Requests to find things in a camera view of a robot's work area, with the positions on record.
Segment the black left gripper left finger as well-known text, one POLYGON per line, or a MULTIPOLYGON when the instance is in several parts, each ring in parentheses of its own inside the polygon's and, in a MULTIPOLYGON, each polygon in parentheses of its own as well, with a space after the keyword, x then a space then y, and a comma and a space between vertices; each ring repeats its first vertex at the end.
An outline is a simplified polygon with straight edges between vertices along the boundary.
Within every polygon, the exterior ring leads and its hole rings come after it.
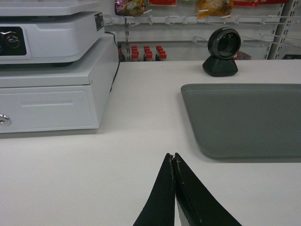
POLYGON ((157 178, 135 226, 173 226, 175 216, 175 178, 173 156, 164 157, 157 178))

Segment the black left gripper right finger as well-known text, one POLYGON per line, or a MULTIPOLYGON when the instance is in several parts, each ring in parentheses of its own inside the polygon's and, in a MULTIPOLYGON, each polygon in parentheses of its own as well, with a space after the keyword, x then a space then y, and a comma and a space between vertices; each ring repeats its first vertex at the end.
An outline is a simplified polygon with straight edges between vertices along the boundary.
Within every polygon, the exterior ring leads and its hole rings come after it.
POLYGON ((208 191, 184 159, 173 159, 175 196, 182 226, 241 225, 208 191))

